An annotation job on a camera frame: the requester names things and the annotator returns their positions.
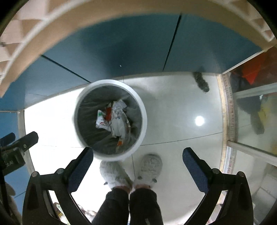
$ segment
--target white trash can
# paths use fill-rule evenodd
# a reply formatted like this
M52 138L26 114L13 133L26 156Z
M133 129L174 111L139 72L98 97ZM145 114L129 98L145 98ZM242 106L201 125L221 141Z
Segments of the white trash can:
M118 138L111 132L96 128L97 111L104 111L113 101L122 99L131 126L131 138L124 149L116 153ZM128 85L116 80L99 80L88 85L79 95L74 113L77 136L83 146L92 147L94 156L104 161L119 161L131 156L142 143L147 115L139 95Z

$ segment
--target fuzzy slipper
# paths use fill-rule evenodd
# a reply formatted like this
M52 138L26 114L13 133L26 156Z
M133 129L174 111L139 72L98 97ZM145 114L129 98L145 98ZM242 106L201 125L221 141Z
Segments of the fuzzy slipper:
M117 186L126 186L132 189L132 181L125 172L125 170L118 164L118 162L100 163L101 176L106 181L104 185L108 185L110 189Z
M145 155L140 162L140 170L135 178L134 186L146 184L152 188L157 183L162 167L163 162L159 156Z

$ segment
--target blue wall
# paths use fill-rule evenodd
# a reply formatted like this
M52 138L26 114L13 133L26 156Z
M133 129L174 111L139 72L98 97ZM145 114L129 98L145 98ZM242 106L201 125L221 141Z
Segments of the blue wall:
M16 111L46 97L88 82L39 57L13 82L0 99L0 110Z
M123 17L77 31L44 55L94 82L161 72L179 15Z
M222 73L259 51L222 24L183 15L164 71Z
M13 132L16 135L16 140L19 138L17 125L17 112L0 112L0 138ZM27 167L23 166L12 173L5 176L5 181L12 186L15 191L15 202L18 210L22 213L24 193L27 188L30 175Z
M123 17L77 31L11 84L0 110L19 110L99 79L162 71L221 73L261 50L219 23L182 15L169 51L178 18Z

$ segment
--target tiled floor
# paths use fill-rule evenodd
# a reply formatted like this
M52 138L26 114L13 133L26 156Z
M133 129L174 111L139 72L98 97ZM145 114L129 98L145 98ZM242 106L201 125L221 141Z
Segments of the tiled floor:
M134 179L144 154L161 156L163 169L154 191L165 224L183 224L203 197L183 164L183 149L191 147L212 168L219 168L222 150L219 88L213 74L205 74L204 78L210 87L208 93L200 90L189 72L145 74L121 80L140 95L148 117L142 145L121 163ZM36 131L39 135L39 142L30 153L35 169L41 174L65 167L82 150L72 122L80 91L57 96L25 111L26 132ZM73 193L78 204L94 211L98 211L109 191L103 186L99 164L99 160L93 160L78 191Z

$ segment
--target food wrapper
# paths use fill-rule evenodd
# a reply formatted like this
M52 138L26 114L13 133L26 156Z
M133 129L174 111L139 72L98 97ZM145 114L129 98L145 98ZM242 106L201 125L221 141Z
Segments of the food wrapper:
M97 111L96 128L103 128L107 131L111 131L109 123L104 119L106 114L101 110Z
M119 137L117 150L125 142L130 140L130 123L123 109L126 104L122 101L115 101L112 105L111 132L113 137Z

